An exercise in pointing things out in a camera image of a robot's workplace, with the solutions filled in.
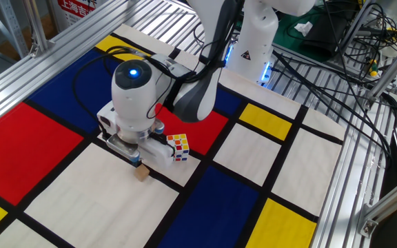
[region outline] triangle warning sticker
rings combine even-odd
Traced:
[[[245,53],[243,53],[241,55],[243,58],[247,59],[247,60],[251,60],[251,56],[249,55],[249,51],[246,51]]]

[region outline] red tile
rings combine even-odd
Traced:
[[[0,118],[0,196],[16,205],[83,138],[25,103]]]
[[[157,118],[165,123],[165,135],[186,134],[190,148],[202,155],[206,155],[227,122],[226,117],[211,112],[203,121],[184,123],[166,108],[161,110]]]

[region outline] table surface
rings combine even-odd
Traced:
[[[107,3],[93,12],[92,18],[80,21],[53,39],[56,45],[45,56],[36,59],[25,58],[0,75],[0,116],[87,52],[115,30],[120,23],[130,25],[151,37],[195,55],[201,49],[201,45],[192,35],[192,30],[199,23],[199,19],[187,6],[162,0],[120,0]],[[202,39],[204,34],[201,26],[196,32]],[[291,51],[279,47],[276,47],[276,50],[285,56],[305,60]],[[335,92],[334,96],[360,112],[353,97],[348,95],[350,91],[346,83],[336,75],[304,63],[290,64],[315,84],[344,92]],[[274,67],[283,69],[280,63],[276,63]],[[330,182],[311,246],[352,247],[356,244],[368,246],[369,241],[356,233],[357,217],[363,204],[373,203],[379,199],[385,171],[385,162],[380,149],[374,144],[369,144],[366,138],[332,114],[307,89],[283,76],[282,73],[273,73],[269,83],[264,87],[325,114],[346,128],[343,149]],[[356,90],[360,96],[365,93],[363,90]],[[343,108],[335,103],[331,103],[331,107],[362,131],[376,138],[368,127]],[[394,118],[389,107],[375,104],[368,114],[374,119],[376,127],[387,135],[387,140],[390,140]]]

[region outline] white tile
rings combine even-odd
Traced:
[[[26,209],[75,247],[143,247],[178,193],[89,145]]]
[[[163,168],[157,165],[151,164],[149,161],[143,161],[145,165],[151,167],[156,172],[168,177],[174,182],[185,186],[192,174],[199,166],[200,160],[188,155],[186,161],[173,162],[169,167]]]
[[[175,58],[175,61],[184,65],[186,68],[193,70],[199,62],[199,58],[189,52],[180,51],[179,55]]]
[[[316,110],[309,109],[309,111],[307,111],[303,124],[325,134],[339,138],[342,141],[344,140],[345,128]]]
[[[159,41],[158,39],[146,35],[125,24],[119,26],[114,33],[120,37],[129,39],[156,54],[164,54],[167,56],[170,55],[170,53],[174,50],[173,46]]]
[[[300,129],[272,193],[319,216],[341,146]]]
[[[19,220],[14,220],[0,235],[0,248],[53,248],[52,243]]]
[[[263,104],[264,106],[290,118],[295,118],[301,106],[296,101],[292,101],[280,94],[261,87],[225,68],[221,70],[218,82],[223,86],[256,101],[257,103]]]
[[[236,124],[214,161],[262,186],[281,146]]]

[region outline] blue tile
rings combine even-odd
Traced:
[[[240,105],[241,100],[237,96],[230,94],[220,88],[217,89],[217,96],[215,99],[215,108],[225,112],[226,114],[233,115]]]
[[[82,66],[100,55],[90,50],[39,88],[29,99],[82,130],[88,133],[93,132],[97,123],[74,99],[72,80]],[[112,59],[107,59],[107,61],[111,71],[119,64]],[[94,115],[111,101],[111,76],[105,71],[102,60],[89,65],[80,74],[77,81],[77,94]]]
[[[209,167],[159,247],[233,247],[257,197],[252,188]]]

